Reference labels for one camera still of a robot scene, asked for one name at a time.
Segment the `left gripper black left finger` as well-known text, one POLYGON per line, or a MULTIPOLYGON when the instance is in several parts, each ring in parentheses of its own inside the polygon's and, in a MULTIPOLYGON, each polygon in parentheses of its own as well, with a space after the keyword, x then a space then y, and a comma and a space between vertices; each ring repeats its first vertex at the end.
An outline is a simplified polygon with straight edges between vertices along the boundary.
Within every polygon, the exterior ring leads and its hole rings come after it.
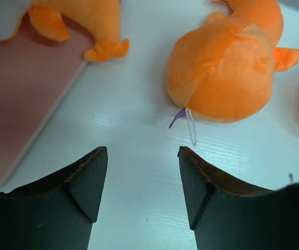
POLYGON ((100 146, 9 193, 0 192, 0 249, 87 249, 108 165, 100 146))

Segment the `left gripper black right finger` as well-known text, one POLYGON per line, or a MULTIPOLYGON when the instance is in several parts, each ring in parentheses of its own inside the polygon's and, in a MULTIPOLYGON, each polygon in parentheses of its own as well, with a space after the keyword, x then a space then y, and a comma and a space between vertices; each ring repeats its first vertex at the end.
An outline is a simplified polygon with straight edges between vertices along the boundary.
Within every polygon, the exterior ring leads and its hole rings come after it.
POLYGON ((178 152, 189 226, 198 249, 299 249, 299 183, 269 190, 178 152))

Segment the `orange shark plush back-facing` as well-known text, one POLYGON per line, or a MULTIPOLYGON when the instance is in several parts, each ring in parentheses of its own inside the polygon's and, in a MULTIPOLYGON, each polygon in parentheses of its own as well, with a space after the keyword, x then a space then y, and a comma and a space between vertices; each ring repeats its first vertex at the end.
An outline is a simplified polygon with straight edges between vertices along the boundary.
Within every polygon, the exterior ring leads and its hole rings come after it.
POLYGON ((209 14, 174 44, 167 91, 186 117, 232 123, 259 112, 272 96, 273 75, 298 63, 299 49, 279 47, 284 21, 277 1, 228 1, 231 14, 209 14))

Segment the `orange shark plush mouth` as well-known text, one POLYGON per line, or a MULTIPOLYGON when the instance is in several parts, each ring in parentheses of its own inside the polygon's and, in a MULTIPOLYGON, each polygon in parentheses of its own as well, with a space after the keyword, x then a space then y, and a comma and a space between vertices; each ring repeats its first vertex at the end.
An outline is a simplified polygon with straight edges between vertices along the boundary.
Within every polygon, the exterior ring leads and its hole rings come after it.
POLYGON ((103 62, 123 58, 129 40, 120 39, 121 10, 116 0, 31 1, 24 11, 37 32, 45 38, 63 42, 70 37, 62 16, 73 20, 94 37, 95 45, 83 54, 87 61, 103 62))

